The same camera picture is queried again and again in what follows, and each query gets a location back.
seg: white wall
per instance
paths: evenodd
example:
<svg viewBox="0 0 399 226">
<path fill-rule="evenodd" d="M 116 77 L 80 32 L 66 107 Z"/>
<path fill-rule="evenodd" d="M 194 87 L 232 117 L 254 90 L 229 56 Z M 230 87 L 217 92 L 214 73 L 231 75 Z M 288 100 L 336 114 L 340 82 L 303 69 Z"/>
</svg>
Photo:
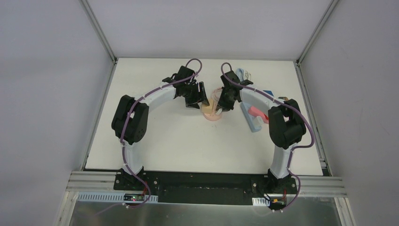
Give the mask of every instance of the white wall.
<svg viewBox="0 0 399 226">
<path fill-rule="evenodd" d="M 53 224 L 111 69 L 78 0 L 0 3 L 0 225 Z"/>
<path fill-rule="evenodd" d="M 331 0 L 90 0 L 117 57 L 297 59 Z"/>
<path fill-rule="evenodd" d="M 399 1 L 342 0 L 302 69 L 358 225 L 398 225 Z"/>
</svg>

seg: purple cable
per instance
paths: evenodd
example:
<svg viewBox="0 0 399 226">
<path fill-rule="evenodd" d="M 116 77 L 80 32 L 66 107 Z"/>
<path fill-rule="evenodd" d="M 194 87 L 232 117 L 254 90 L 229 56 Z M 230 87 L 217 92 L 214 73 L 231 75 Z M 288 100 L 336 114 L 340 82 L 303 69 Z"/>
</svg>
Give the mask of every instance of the purple cable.
<svg viewBox="0 0 399 226">
<path fill-rule="evenodd" d="M 309 125 L 309 123 L 306 121 L 305 117 L 304 117 L 304 116 L 301 114 L 301 112 L 298 111 L 296 108 L 294 108 L 294 107 L 292 107 L 292 106 L 289 106 L 289 105 L 287 105 L 287 104 L 285 104 L 285 103 L 283 103 L 283 102 L 280 102 L 280 101 L 278 101 L 278 100 L 272 98 L 271 96 L 267 95 L 267 94 L 266 94 L 265 92 L 263 92 L 263 91 L 257 90 L 257 89 L 255 89 L 255 88 L 253 88 L 253 87 L 243 86 L 243 85 L 241 85 L 241 84 L 238 84 L 238 83 L 233 82 L 233 81 L 232 81 L 231 79 L 229 79 L 229 78 L 226 76 L 226 74 L 224 73 L 224 71 L 223 71 L 223 66 L 224 66 L 224 65 L 228 65 L 228 66 L 230 67 L 230 70 L 231 70 L 231 71 L 233 70 L 233 68 L 231 67 L 231 64 L 228 63 L 228 62 L 223 63 L 222 66 L 220 67 L 220 69 L 221 69 L 221 71 L 222 71 L 222 74 L 223 74 L 223 76 L 225 77 L 225 79 L 227 79 L 227 81 L 229 81 L 230 83 L 232 83 L 232 84 L 234 84 L 234 85 L 236 85 L 236 86 L 238 86 L 238 87 L 242 87 L 242 88 L 249 89 L 249 90 L 252 90 L 252 91 L 254 91 L 254 92 L 257 92 L 257 93 L 259 93 L 259 94 L 265 96 L 265 97 L 268 98 L 269 100 L 271 100 L 271 101 L 273 101 L 273 102 L 275 102 L 275 103 L 277 103 L 277 104 L 279 104 L 279 105 L 281 105 L 281 106 L 284 106 L 284 107 L 286 107 L 286 108 L 289 108 L 289 109 L 293 110 L 295 113 L 297 113 L 297 114 L 299 115 L 299 117 L 301 117 L 301 119 L 304 121 L 306 127 L 307 127 L 308 130 L 309 130 L 309 133 L 310 133 L 310 135 L 311 135 L 311 143 L 310 143 L 309 145 L 295 146 L 295 147 L 293 147 L 293 148 L 291 149 L 291 153 L 289 154 L 287 170 L 288 170 L 289 174 L 291 174 L 292 176 L 294 176 L 294 177 L 298 180 L 298 191 L 297 191 L 295 197 L 292 199 L 292 201 L 291 201 L 286 207 L 283 208 L 283 209 L 285 209 L 285 208 L 287 208 L 288 206 L 290 206 L 291 203 L 293 203 L 293 202 L 296 200 L 296 198 L 297 198 L 298 195 L 299 195 L 299 191 L 301 190 L 301 180 L 299 179 L 299 177 L 298 177 L 297 175 L 293 174 L 293 173 L 289 170 L 289 167 L 290 167 L 290 165 L 291 165 L 291 161 L 292 161 L 292 156 L 293 156 L 294 150 L 297 149 L 297 148 L 309 148 L 309 147 L 312 147 L 312 146 L 314 145 L 314 134 L 313 134 L 313 130 L 311 129 L 311 126 Z"/>
<path fill-rule="evenodd" d="M 129 171 L 129 173 L 130 173 L 131 175 L 133 175 L 133 176 L 134 176 L 137 180 L 139 180 L 141 183 L 143 183 L 144 186 L 145 186 L 145 187 L 147 188 L 147 190 L 148 190 L 148 197 L 147 197 L 142 203 L 140 203 L 140 204 L 138 204 L 138 205 L 136 205 L 136 206 L 132 206 L 132 207 L 131 207 L 132 209 L 141 207 L 141 206 L 143 206 L 146 202 L 148 202 L 148 200 L 149 200 L 150 197 L 151 197 L 151 191 L 150 191 L 150 187 L 148 187 L 148 185 L 132 171 L 132 169 L 129 167 L 129 165 L 128 165 L 127 161 L 126 161 L 125 142 L 123 141 L 123 138 L 125 137 L 126 127 L 127 127 L 127 125 L 128 125 L 128 122 L 129 122 L 129 119 L 130 119 L 130 115 L 132 114 L 133 109 L 135 108 L 135 106 L 137 105 L 137 103 L 140 102 L 140 101 L 142 101 L 145 97 L 148 97 L 149 95 L 151 95 L 151 94 L 155 93 L 156 91 L 158 91 L 158 90 L 160 90 L 160 89 L 163 89 L 163 88 L 165 88 L 165 87 L 172 86 L 172 85 L 174 85 L 174 84 L 176 84 L 176 83 L 180 83 L 180 82 L 183 82 L 183 81 L 187 81 L 187 80 L 190 80 L 190 79 L 192 79 L 192 78 L 198 76 L 198 73 L 199 73 L 199 72 L 201 71 L 201 69 L 202 69 L 202 62 L 201 62 L 199 59 L 193 58 L 193 59 L 189 60 L 189 61 L 187 62 L 187 64 L 186 64 L 186 67 L 187 67 L 188 64 L 189 64 L 191 61 L 193 61 L 193 60 L 198 61 L 198 62 L 199 62 L 199 65 L 200 65 L 200 66 L 199 66 L 199 70 L 198 70 L 196 73 L 192 74 L 192 76 L 187 77 L 187 78 L 185 78 L 185 79 L 181 79 L 181 80 L 178 80 L 178 81 L 174 81 L 174 82 L 172 82 L 172 83 L 165 84 L 165 85 L 163 85 L 162 87 L 157 87 L 157 88 L 151 90 L 150 92 L 146 93 L 146 94 L 144 95 L 144 97 L 138 98 L 138 99 L 133 103 L 132 107 L 130 108 L 130 110 L 129 110 L 129 112 L 128 112 L 128 116 L 127 116 L 127 118 L 126 118 L 126 120 L 125 120 L 125 124 L 123 125 L 123 129 L 122 129 L 122 134 L 121 134 L 121 136 L 120 136 L 120 143 L 123 145 L 123 146 L 122 146 L 122 158 L 123 158 L 123 163 L 126 165 L 126 168 L 127 168 L 127 170 Z"/>
</svg>

